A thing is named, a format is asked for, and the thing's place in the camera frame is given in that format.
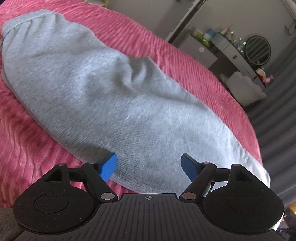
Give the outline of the pink ribbed bedspread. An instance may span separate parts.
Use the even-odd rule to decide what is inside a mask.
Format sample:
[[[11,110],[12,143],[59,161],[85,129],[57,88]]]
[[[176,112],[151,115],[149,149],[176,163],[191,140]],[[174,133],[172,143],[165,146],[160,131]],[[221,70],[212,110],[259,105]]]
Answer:
[[[163,72],[204,102],[232,130],[243,147],[261,161],[255,131],[242,107],[218,79],[189,55],[115,11],[82,1],[5,1],[1,23],[48,9],[88,27],[104,44],[132,57],[149,56]],[[81,162],[53,140],[1,84],[1,207],[15,199],[58,163]]]

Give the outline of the white fluffy chair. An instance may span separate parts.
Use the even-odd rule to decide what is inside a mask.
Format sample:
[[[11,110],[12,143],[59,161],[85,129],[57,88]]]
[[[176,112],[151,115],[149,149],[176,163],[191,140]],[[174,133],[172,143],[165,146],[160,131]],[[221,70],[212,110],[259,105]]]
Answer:
[[[266,98],[266,94],[260,86],[239,71],[234,72],[229,78],[224,74],[220,74],[220,78],[233,97],[243,107]]]

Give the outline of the white vanity desk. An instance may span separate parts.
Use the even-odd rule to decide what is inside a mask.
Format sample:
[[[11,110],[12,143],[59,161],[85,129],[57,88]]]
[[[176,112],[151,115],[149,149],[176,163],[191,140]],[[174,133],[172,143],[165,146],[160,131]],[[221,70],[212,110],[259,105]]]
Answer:
[[[227,38],[220,33],[217,33],[212,38],[212,44],[214,50],[217,51],[217,57],[220,63],[224,61],[231,70],[234,71],[234,68],[236,68],[237,71],[251,78],[255,84],[260,86],[262,90],[265,89],[265,85],[262,83],[255,70],[247,62],[242,52],[238,50]]]

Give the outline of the small white cabinet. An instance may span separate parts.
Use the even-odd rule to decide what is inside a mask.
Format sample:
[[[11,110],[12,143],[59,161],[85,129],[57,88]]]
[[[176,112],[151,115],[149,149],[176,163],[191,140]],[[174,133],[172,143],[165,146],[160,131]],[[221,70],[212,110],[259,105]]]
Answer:
[[[218,60],[216,55],[210,51],[209,47],[205,46],[192,34],[187,34],[181,37],[181,39],[175,40],[173,45],[187,55],[190,55],[207,69]]]

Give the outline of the round black mirror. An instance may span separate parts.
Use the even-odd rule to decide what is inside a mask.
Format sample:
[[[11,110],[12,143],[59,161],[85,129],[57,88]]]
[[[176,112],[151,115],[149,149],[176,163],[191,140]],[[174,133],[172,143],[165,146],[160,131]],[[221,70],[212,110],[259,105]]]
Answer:
[[[252,36],[246,41],[245,57],[255,66],[265,65],[271,58],[271,45],[262,36]]]

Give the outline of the blue tissue box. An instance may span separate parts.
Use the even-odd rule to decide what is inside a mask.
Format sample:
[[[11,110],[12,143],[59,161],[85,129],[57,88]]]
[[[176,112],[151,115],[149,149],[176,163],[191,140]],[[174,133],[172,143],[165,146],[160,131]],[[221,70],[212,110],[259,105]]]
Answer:
[[[203,38],[207,41],[207,42],[210,42],[212,40],[212,38],[216,35],[217,33],[212,30],[212,29],[208,29],[204,35],[203,35]]]

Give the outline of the white tall floor panel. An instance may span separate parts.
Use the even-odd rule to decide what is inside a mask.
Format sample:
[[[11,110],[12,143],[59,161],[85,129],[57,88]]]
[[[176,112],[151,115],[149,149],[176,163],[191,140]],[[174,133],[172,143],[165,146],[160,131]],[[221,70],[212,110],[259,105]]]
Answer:
[[[180,18],[176,26],[170,31],[165,38],[169,44],[173,44],[178,35],[184,30],[186,25],[191,21],[198,10],[206,3],[207,0],[195,0],[192,2],[185,14]]]

